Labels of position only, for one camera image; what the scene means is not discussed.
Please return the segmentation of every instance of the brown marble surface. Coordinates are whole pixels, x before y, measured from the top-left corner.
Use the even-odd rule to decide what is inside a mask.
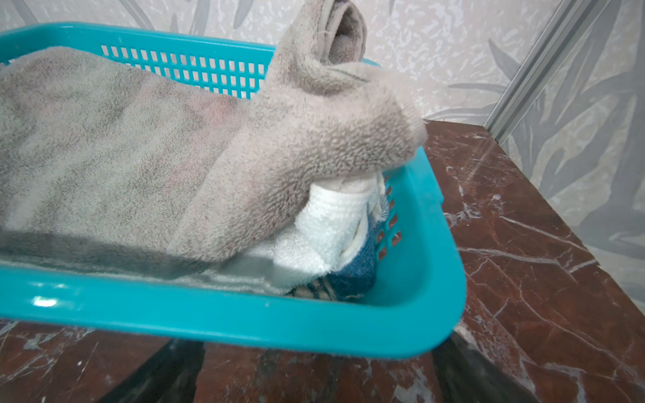
[[[468,275],[457,332],[543,402],[645,401],[645,317],[482,128],[428,131]],[[0,402],[95,401],[165,342],[0,320]],[[388,361],[207,344],[195,401],[442,398],[430,353]]]

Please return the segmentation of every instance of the teal plastic basket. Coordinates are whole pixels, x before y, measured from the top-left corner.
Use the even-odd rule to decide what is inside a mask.
[[[68,46],[180,83],[252,99],[275,48],[131,28],[54,23],[0,34],[0,62]],[[426,154],[388,173],[393,201],[377,280],[356,303],[267,297],[0,265],[0,317],[300,351],[406,358],[452,331],[462,262]]]

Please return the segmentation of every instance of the folded towel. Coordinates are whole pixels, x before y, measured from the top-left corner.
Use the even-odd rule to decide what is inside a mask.
[[[0,72],[0,254],[178,278],[293,222],[314,181],[402,165],[423,121],[394,76],[343,63],[364,37],[348,1],[308,1],[251,103],[66,48],[20,57]]]

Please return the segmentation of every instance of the basket slot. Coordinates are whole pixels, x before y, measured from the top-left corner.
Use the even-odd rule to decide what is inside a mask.
[[[388,224],[390,229],[392,229],[392,227],[394,227],[398,221],[399,221],[399,216],[395,214],[394,217],[392,217],[392,219],[390,220],[390,223]]]
[[[392,238],[392,247],[396,246],[401,241],[402,238],[403,236],[401,235],[401,231],[397,232],[394,235],[394,238]]]

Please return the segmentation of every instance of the leaf pattern wallpaper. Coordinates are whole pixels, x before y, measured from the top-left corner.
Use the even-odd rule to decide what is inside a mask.
[[[429,119],[482,124],[560,0],[354,0],[366,56]],[[0,0],[0,30],[85,21],[278,42],[303,0]],[[611,0],[503,144],[645,309],[643,0]]]
[[[500,55],[523,60],[561,0],[353,0],[368,25],[366,57],[408,74],[424,116],[490,109],[508,85]],[[0,0],[0,30],[84,21],[275,44],[303,0]],[[471,90],[452,83],[490,85]],[[485,113],[468,121],[482,124]],[[460,120],[460,117],[447,119]]]

